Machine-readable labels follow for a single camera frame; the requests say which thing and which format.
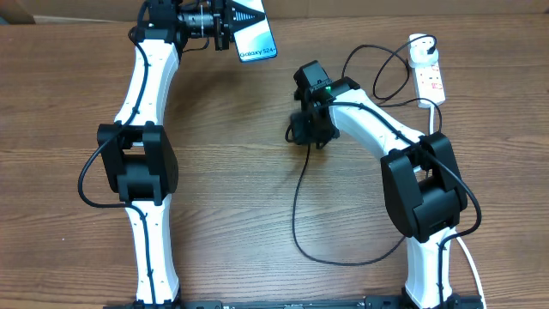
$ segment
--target smartphone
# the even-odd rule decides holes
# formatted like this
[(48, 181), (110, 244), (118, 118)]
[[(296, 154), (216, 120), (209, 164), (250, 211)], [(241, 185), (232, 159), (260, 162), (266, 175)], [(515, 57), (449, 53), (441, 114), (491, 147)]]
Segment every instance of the smartphone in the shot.
[[(234, 3), (241, 4), (248, 9), (253, 9), (265, 14), (262, 0), (232, 0)], [(238, 15), (238, 18), (245, 18), (244, 15)], [(238, 30), (234, 34), (234, 43), (237, 47), (238, 57), (243, 63), (257, 61), (262, 59), (274, 58), (278, 54), (276, 51), (275, 39), (271, 33), (271, 27), (268, 24), (267, 15), (262, 21)]]

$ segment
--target black cable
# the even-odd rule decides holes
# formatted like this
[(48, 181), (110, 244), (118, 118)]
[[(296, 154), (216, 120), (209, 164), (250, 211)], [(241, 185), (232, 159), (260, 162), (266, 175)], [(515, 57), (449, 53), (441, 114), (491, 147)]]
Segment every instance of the black cable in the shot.
[(294, 142), (293, 139), (290, 139), (290, 131), (292, 130), (292, 125), (288, 125), (288, 128), (286, 129), (286, 134), (284, 135), (284, 138), (286, 139), (286, 142)]
[(196, 0), (194, 3), (187, 3), (181, 6), (181, 10), (185, 12), (189, 12), (195, 9), (198, 9), (198, 5), (200, 5), (200, 2), (202, 0)]
[[(433, 38), (433, 46), (428, 51), (429, 53), (433, 53), (435, 51), (436, 47), (437, 47), (437, 38), (434, 35), (430, 35), (430, 34), (422, 35), (422, 36), (419, 36), (415, 39), (411, 39), (408, 42), (406, 42), (404, 45), (399, 47), (396, 51), (391, 51), (390, 49), (388, 49), (386, 47), (383, 47), (383, 46), (379, 46), (379, 45), (370, 45), (370, 44), (360, 45), (360, 46), (356, 47), (353, 51), (351, 51), (351, 53), (347, 57), (347, 60), (345, 61), (345, 64), (343, 65), (343, 70), (341, 71), (341, 78), (345, 77), (345, 70), (347, 69), (347, 65), (349, 64), (349, 61), (351, 61), (351, 58), (353, 57), (353, 55), (356, 52), (358, 52), (359, 50), (361, 50), (363, 48), (377, 48), (377, 49), (380, 49), (380, 50), (383, 50), (383, 51), (386, 51), (386, 52), (390, 53), (391, 55), (389, 56), (389, 58), (385, 61), (385, 63), (381, 66), (381, 69), (379, 69), (379, 71), (377, 72), (376, 79), (374, 80), (374, 84), (373, 84), (372, 91), (371, 91), (373, 96), (376, 99), (382, 101), (381, 103), (379, 103), (381, 105), (384, 102), (387, 102), (388, 100), (391, 100), (395, 95), (400, 93), (401, 90), (408, 83), (408, 80), (410, 79), (410, 65), (408, 64), (407, 60), (404, 60), (401, 56), (398, 55), (398, 52), (400, 52), (406, 46), (410, 45), (412, 42), (414, 42), (418, 39), (423, 39), (423, 38)], [(402, 83), (402, 85), (398, 89), (396, 89), (396, 91), (394, 91), (394, 93), (392, 93), (391, 95), (389, 95), (387, 97), (379, 97), (376, 94), (377, 80), (379, 79), (379, 76), (381, 75), (381, 72), (383, 71), (383, 69), (385, 69), (385, 66), (389, 63), (389, 61), (391, 61), (391, 59), (393, 57), (397, 57), (404, 64), (404, 66), (406, 68), (406, 81), (404, 81), (404, 83)]]
[(417, 148), (417, 150), (422, 155), (424, 155), (432, 164), (434, 164), (435, 166), (437, 166), (440, 169), (444, 170), (445, 173), (447, 173), (451, 178), (453, 178), (457, 182), (457, 184), (461, 188), (463, 188), (465, 193), (471, 199), (471, 202), (473, 203), (474, 210), (475, 210), (476, 215), (477, 215), (476, 221), (473, 224), (473, 226), (470, 227), (469, 229), (465, 230), (465, 231), (455, 233), (453, 235), (450, 235), (450, 236), (444, 238), (438, 246), (438, 293), (439, 293), (439, 296), (440, 296), (440, 306), (443, 307), (444, 297), (443, 297), (443, 284), (442, 284), (443, 273), (442, 273), (442, 271), (443, 271), (443, 250), (444, 250), (444, 245), (449, 240), (452, 240), (452, 239), (457, 238), (457, 237), (467, 236), (467, 235), (471, 234), (472, 232), (476, 231), (479, 228), (480, 223), (482, 222), (482, 212), (480, 211), (479, 201), (474, 196), (471, 189), (469, 189), (469, 187), (463, 182), (463, 180), (461, 178), (459, 178), (457, 175), (455, 175), (455, 173), (452, 172), (447, 166), (445, 166), (439, 159), (437, 159), (431, 153), (429, 153), (428, 151), (422, 149), (416, 143), (412, 142), (409, 138), (404, 136), (402, 134), (402, 132), (397, 130), (389, 121), (387, 121), (387, 119), (385, 119), (383, 116), (381, 116), (376, 111), (372, 110), (370, 107), (365, 106), (364, 104), (360, 104), (360, 103), (335, 102), (335, 103), (329, 103), (329, 104), (322, 105), (322, 106), (316, 106), (316, 107), (313, 108), (313, 110), (311, 110), (309, 112), (318, 111), (320, 109), (328, 108), (330, 106), (351, 106), (351, 107), (357, 107), (359, 109), (362, 109), (362, 110), (365, 110), (365, 111), (369, 112), (374, 117), (376, 117), (379, 121), (381, 121), (389, 130), (391, 130), (393, 132), (393, 134), (396, 135), (396, 137), (400, 138), (401, 140), (403, 140), (404, 142), (408, 143), (411, 146), (415, 146)]
[(181, 51), (181, 54), (183, 55), (186, 52), (196, 52), (196, 51), (203, 51), (209, 46), (209, 37), (206, 37), (206, 44), (200, 48), (190, 48), (188, 50)]
[[(408, 80), (410, 79), (410, 65), (408, 64), (407, 60), (405, 60), (404, 58), (402, 58), (400, 55), (398, 55), (395, 51), (391, 51), (389, 48), (386, 48), (386, 47), (383, 47), (383, 46), (379, 46), (379, 45), (371, 45), (371, 44), (364, 44), (364, 45), (359, 45), (358, 47), (356, 47), (355, 49), (353, 49), (353, 51), (351, 51), (351, 53), (349, 54), (349, 56), (347, 57), (347, 60), (345, 61), (345, 64), (343, 65), (343, 70), (341, 71), (341, 78), (345, 77), (345, 70), (347, 69), (347, 65), (349, 64), (349, 61), (351, 61), (351, 58), (354, 56), (354, 54), (356, 52), (358, 52), (359, 50), (363, 49), (363, 48), (377, 48), (377, 49), (380, 49), (382, 51), (386, 51), (388, 53), (391, 54), (391, 56), (389, 57), (389, 60), (392, 59), (393, 56), (397, 57), (399, 60), (401, 60), (401, 62), (404, 64), (404, 67), (406, 68), (406, 81), (404, 81), (404, 83), (402, 83), (402, 85), (396, 89), (396, 91), (394, 91), (394, 93), (392, 93), (390, 96), (388, 96), (386, 99), (384, 99), (383, 102), (385, 101), (388, 101), (390, 100), (391, 98), (393, 98), (395, 95), (397, 95), (399, 92), (401, 92), (401, 90), (404, 88), (404, 86), (406, 86), (406, 84), (408, 83)], [(377, 84), (377, 78), (379, 77), (379, 75), (381, 74), (381, 72), (383, 71), (385, 67), (385, 64), (383, 65), (383, 67), (379, 70), (379, 72), (377, 72), (377, 76), (376, 76), (376, 80), (374, 81), (374, 86), (373, 86), (373, 89), (372, 89), (372, 92), (374, 93), (374, 96), (377, 98), (376, 96), (376, 84)]]
[[(148, 2), (145, 1), (143, 5), (141, 6), (139, 10), (139, 14), (137, 16), (137, 23), (142, 21), (143, 16), (145, 15), (145, 11), (148, 8)], [(133, 209), (137, 214), (139, 214), (139, 218), (142, 221), (143, 224), (143, 232), (145, 233), (145, 259), (147, 263), (147, 276), (149, 280), (149, 284), (151, 287), (151, 297), (153, 301), (153, 307), (156, 307), (156, 296), (155, 296), (155, 289), (154, 289), (154, 280), (153, 280), (153, 270), (151, 268), (151, 259), (150, 259), (150, 248), (149, 248), (149, 240), (148, 240), (148, 229), (147, 229), (147, 219), (146, 215), (143, 214), (143, 212), (138, 209), (136, 206), (131, 205), (131, 203), (113, 203), (113, 204), (101, 204), (101, 203), (95, 203), (92, 202), (89, 198), (86, 197), (84, 194), (84, 179), (86, 177), (87, 170), (92, 166), (92, 163), (94, 163), (95, 159), (99, 156), (101, 151), (110, 143), (113, 142), (120, 133), (122, 133), (123, 130), (125, 130), (131, 122), (134, 120), (136, 115), (139, 113), (139, 105), (141, 104), (143, 94), (145, 93), (145, 87), (147, 86), (147, 79), (148, 79), (148, 59), (147, 54), (142, 49), (142, 47), (137, 43), (137, 41), (134, 40), (133, 32), (135, 31), (134, 28), (132, 28), (128, 32), (128, 37), (130, 38), (131, 42), (136, 46), (136, 48), (139, 50), (143, 57), (143, 66), (144, 66), (144, 72), (143, 72), (143, 82), (141, 85), (141, 88), (139, 90), (139, 94), (137, 95), (136, 104), (132, 108), (130, 117), (128, 120), (118, 129), (118, 131), (111, 136), (109, 139), (107, 139), (103, 144), (101, 144), (94, 153), (89, 157), (86, 164), (82, 168), (80, 172), (80, 176), (78, 178), (78, 195), (80, 196), (81, 200), (84, 201), (84, 203), (88, 204), (89, 206), (100, 208), (100, 209), (114, 209), (114, 208), (129, 208)]]
[(390, 108), (390, 107), (399, 107), (399, 106), (405, 106), (411, 102), (414, 102), (416, 100), (426, 100), (427, 102), (431, 103), (436, 109), (438, 113), (438, 132), (442, 132), (443, 130), (443, 114), (440, 111), (440, 107), (437, 103), (433, 102), (432, 100), (426, 99), (426, 98), (414, 98), (411, 100), (404, 101), (402, 103), (395, 103), (395, 104), (388, 104), (388, 105), (379, 105), (381, 108)]
[(295, 243), (295, 245), (298, 247), (298, 250), (299, 252), (301, 252), (301, 254), (303, 254), (304, 257), (310, 259), (311, 261), (313, 262), (318, 262), (318, 263), (321, 263), (321, 264), (327, 264), (327, 265), (334, 265), (334, 266), (364, 266), (364, 265), (370, 265), (370, 264), (374, 264), (376, 262), (379, 262), (381, 260), (384, 260), (386, 257), (388, 257), (391, 253), (393, 253), (396, 248), (398, 248), (398, 246), (402, 243), (402, 241), (404, 241), (404, 239), (406, 237), (402, 237), (397, 243), (395, 246), (393, 246), (389, 251), (387, 251), (385, 254), (383, 254), (381, 257), (377, 257), (377, 258), (374, 258), (372, 260), (369, 260), (369, 261), (364, 261), (364, 262), (358, 262), (358, 263), (341, 263), (341, 262), (332, 262), (332, 261), (326, 261), (326, 260), (322, 260), (320, 258), (316, 258), (316, 257), (313, 257), (311, 255), (309, 255), (307, 252), (305, 252), (305, 250), (303, 250), (303, 248), (301, 248), (301, 245), (299, 245), (299, 242), (298, 242), (298, 237), (295, 233), (295, 213), (296, 213), (296, 208), (297, 208), (297, 203), (298, 203), (298, 195), (299, 195), (299, 187), (301, 186), (301, 182), (303, 181), (303, 177), (305, 176), (305, 171), (307, 170), (307, 165), (309, 163), (309, 156), (311, 154), (311, 145), (309, 144), (307, 146), (307, 156), (305, 158), (305, 164), (303, 165), (303, 170), (301, 170), (301, 175), (299, 176), (299, 181), (298, 181), (298, 185), (296, 186), (295, 188), (295, 195), (293, 196), (293, 212), (292, 212), (292, 236), (293, 236), (293, 242)]

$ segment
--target wood grain surface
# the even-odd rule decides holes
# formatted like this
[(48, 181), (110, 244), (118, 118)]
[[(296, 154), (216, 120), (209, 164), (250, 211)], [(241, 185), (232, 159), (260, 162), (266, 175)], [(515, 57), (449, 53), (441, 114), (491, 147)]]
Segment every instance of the wood grain surface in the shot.
[[(134, 64), (132, 24), (0, 27), (0, 307), (100, 308), (135, 298), (130, 224), (98, 210), (76, 180), (110, 123)], [(549, 18), (489, 15), (273, 21), (276, 59), (241, 64), (234, 49), (185, 54), (168, 96), (166, 130), (179, 163), (171, 212), (173, 259), (186, 300), (320, 300), (398, 294), (404, 247), (360, 268), (315, 264), (291, 236), (304, 147), (287, 144), (293, 73), (317, 59), (337, 78), (359, 44), (396, 48), (410, 33), (438, 36), (447, 91), (443, 132), (484, 220), (466, 237), (490, 308), (549, 301)], [(193, 42), (190, 46), (199, 46)], [(362, 51), (347, 74), (370, 94), (388, 55)], [(394, 62), (378, 84), (404, 77)], [(414, 95), (408, 85), (397, 98)], [(389, 112), (427, 130), (414, 104)], [(101, 162), (85, 190), (114, 202)], [(474, 222), (462, 214), (460, 229)], [(313, 151), (299, 198), (303, 247), (326, 259), (375, 258), (399, 238), (383, 206), (379, 163), (343, 134)], [(454, 243), (451, 284), (476, 294)]]

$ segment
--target power strip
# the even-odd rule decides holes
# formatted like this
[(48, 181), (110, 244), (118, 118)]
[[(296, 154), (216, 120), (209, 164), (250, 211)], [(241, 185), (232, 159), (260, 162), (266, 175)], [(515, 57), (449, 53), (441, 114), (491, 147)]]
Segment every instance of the power strip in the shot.
[[(422, 33), (412, 34), (409, 40), (422, 36)], [(414, 48), (428, 49), (433, 45), (432, 38), (419, 39), (409, 45), (410, 54), (413, 53)], [(432, 100), (437, 105), (441, 105), (446, 100), (444, 94), (443, 78), (440, 74), (440, 66), (438, 61), (432, 64), (418, 63), (413, 70), (413, 82), (415, 84), (415, 93), (418, 98), (425, 98)], [(427, 100), (418, 100), (418, 106), (420, 108), (431, 108), (432, 103)]]

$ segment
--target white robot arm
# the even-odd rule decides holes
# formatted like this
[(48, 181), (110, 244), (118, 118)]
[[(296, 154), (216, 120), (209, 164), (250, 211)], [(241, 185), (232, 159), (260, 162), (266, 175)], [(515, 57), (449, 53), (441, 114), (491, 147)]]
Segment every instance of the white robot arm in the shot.
[[(101, 124), (99, 147), (82, 169), (79, 194), (97, 208), (125, 207), (132, 227), (138, 270), (136, 302), (126, 307), (180, 308), (179, 279), (172, 261), (169, 213), (178, 184), (178, 163), (164, 132), (168, 89), (188, 39), (213, 38), (226, 50), (236, 39), (241, 62), (276, 56), (275, 42), (262, 1), (218, 0), (205, 8), (199, 1), (147, 0), (137, 26), (130, 31), (136, 44), (136, 65), (128, 94), (115, 124)], [(149, 21), (143, 21), (148, 10)], [(125, 154), (129, 148), (145, 154)], [(83, 193), (87, 169), (99, 154), (120, 204), (97, 204)]]
[[(350, 89), (335, 97), (334, 103), (352, 102), (364, 104), (376, 111), (389, 121), (397, 130), (413, 142), (419, 142), (419, 137), (424, 134), (410, 129), (396, 121), (388, 113), (376, 106), (366, 95), (363, 89)], [(405, 149), (410, 145), (398, 138), (385, 124), (370, 112), (353, 106), (330, 106), (329, 115), (332, 124), (359, 141), (373, 156), (380, 160), (393, 149)], [(438, 262), (438, 244), (450, 234), (455, 233), (454, 228), (446, 227), (444, 230), (433, 234), (428, 241), (420, 243), (414, 237), (407, 238), (408, 277), (406, 280), (406, 292), (419, 308), (433, 308), (439, 303), (437, 272), (434, 265)], [(443, 290), (444, 299), (452, 295), (449, 285), (449, 245), (446, 243), (446, 251), (443, 254)]]
[[(407, 236), (407, 298), (417, 308), (438, 306), (438, 244), (455, 234), (459, 212), (465, 209), (467, 201), (461, 189), (444, 179), (437, 167), (429, 166), (415, 147), (439, 156), (459, 175), (448, 140), (440, 133), (424, 136), (406, 127), (371, 102), (350, 78), (332, 82), (316, 61), (301, 67), (294, 80), (298, 84), (295, 97), (302, 101), (302, 112), (291, 116), (293, 142), (313, 142), (322, 148), (342, 130), (382, 162), (389, 216)], [(418, 184), (414, 173), (422, 167), (432, 168), (434, 175)], [(444, 245), (442, 259), (444, 301), (452, 295), (449, 243)]]

